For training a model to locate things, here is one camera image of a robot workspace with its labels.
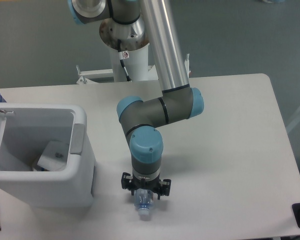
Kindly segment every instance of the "blue joint cap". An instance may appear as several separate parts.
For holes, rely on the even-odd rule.
[[[118,114],[119,121],[120,121],[121,114],[124,112],[124,110],[130,104],[133,104],[134,102],[138,102],[138,101],[142,102],[142,99],[138,96],[127,96],[118,103],[118,105],[116,106],[116,113]]]
[[[130,152],[139,162],[152,164],[158,161],[164,151],[164,142],[158,130],[152,126],[141,126],[130,138]]]
[[[82,21],[80,21],[80,19],[76,15],[74,7],[72,6],[72,0],[68,0],[68,6],[69,6],[69,9],[70,9],[70,12],[71,12],[74,22],[78,25],[83,25],[84,23]]]
[[[193,94],[193,105],[192,105],[192,111],[189,118],[200,115],[205,108],[204,98],[201,96],[200,90],[195,87],[192,87],[191,90]]]

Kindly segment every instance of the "white plastic bin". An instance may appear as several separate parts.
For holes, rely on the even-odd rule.
[[[93,202],[96,159],[87,116],[76,105],[0,103],[0,189],[37,207]],[[33,171],[50,141],[69,145],[61,171]]]

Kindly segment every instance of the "white table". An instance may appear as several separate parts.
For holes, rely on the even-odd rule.
[[[139,219],[121,189],[131,172],[116,106],[128,95],[161,95],[156,81],[0,89],[8,102],[82,106],[97,159],[90,208],[32,208],[0,190],[0,240],[239,240],[300,235],[292,204],[300,175],[269,78],[264,74],[193,78],[205,100],[200,116],[159,128],[161,177],[169,197]]]

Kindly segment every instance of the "gray floor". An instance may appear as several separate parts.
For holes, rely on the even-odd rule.
[[[172,0],[172,8],[192,77],[267,74],[288,120],[300,105],[300,0]],[[66,0],[0,2],[0,88],[74,84],[77,64],[110,68],[99,25],[76,25]],[[300,125],[289,137],[300,169]]]

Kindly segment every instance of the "white container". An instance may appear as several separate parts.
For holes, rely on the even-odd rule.
[[[37,207],[93,202],[96,159],[87,116],[76,105],[0,103],[0,189]],[[69,145],[61,171],[33,171],[50,141]]]
[[[113,78],[115,82],[126,82],[127,78],[121,66],[118,50],[106,46],[109,49]],[[129,58],[124,59],[124,65],[133,82],[148,80],[148,53],[149,44],[144,47],[128,51]]]

